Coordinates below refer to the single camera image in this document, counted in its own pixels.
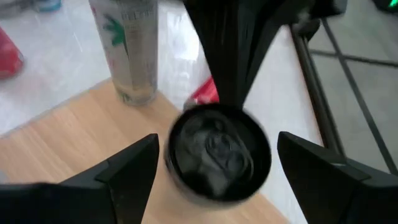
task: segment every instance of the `can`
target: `can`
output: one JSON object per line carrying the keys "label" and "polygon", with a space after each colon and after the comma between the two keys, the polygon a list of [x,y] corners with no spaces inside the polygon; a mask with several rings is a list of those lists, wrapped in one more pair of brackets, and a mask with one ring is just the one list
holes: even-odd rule
{"label": "can", "polygon": [[13,77],[24,65],[24,57],[8,35],[0,28],[0,78]]}
{"label": "can", "polygon": [[210,77],[185,101],[183,108],[187,110],[195,105],[218,103],[219,101],[214,79]]}
{"label": "can", "polygon": [[164,160],[188,201],[227,208],[251,198],[266,181],[271,147],[262,128],[241,108],[210,103],[178,117]]}
{"label": "can", "polygon": [[120,99],[150,102],[157,91],[157,0],[90,0]]}

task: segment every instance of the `floor tile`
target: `floor tile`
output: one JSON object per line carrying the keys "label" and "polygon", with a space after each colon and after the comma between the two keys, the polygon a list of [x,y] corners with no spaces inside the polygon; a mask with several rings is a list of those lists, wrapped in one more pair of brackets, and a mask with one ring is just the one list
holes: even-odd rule
{"label": "floor tile", "polygon": [[349,62],[381,136],[398,165],[398,68]]}
{"label": "floor tile", "polygon": [[398,16],[349,0],[345,15],[328,21],[343,54],[398,62]]}
{"label": "floor tile", "polygon": [[313,59],[346,155],[388,172],[339,61],[317,55]]}

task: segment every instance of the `black container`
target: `black container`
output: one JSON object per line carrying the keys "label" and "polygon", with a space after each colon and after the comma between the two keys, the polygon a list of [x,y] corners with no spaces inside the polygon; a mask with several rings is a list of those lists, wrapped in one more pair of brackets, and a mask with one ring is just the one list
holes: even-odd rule
{"label": "black container", "polygon": [[241,109],[209,104],[186,110],[171,129],[165,163],[189,200],[233,205],[266,180],[271,150],[259,125]]}

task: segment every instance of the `red cup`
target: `red cup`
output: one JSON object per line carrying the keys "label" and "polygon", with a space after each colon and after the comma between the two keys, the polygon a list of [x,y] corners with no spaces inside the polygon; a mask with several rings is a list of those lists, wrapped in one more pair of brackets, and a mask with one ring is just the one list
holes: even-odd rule
{"label": "red cup", "polygon": [[24,57],[17,46],[0,28],[0,78],[16,75],[24,64]]}

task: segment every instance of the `can label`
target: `can label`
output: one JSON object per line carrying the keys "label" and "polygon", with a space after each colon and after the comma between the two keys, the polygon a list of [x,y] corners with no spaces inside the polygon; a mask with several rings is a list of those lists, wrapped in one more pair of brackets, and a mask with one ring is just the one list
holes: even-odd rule
{"label": "can label", "polygon": [[113,82],[130,100],[154,94],[157,83],[155,0],[90,0]]}

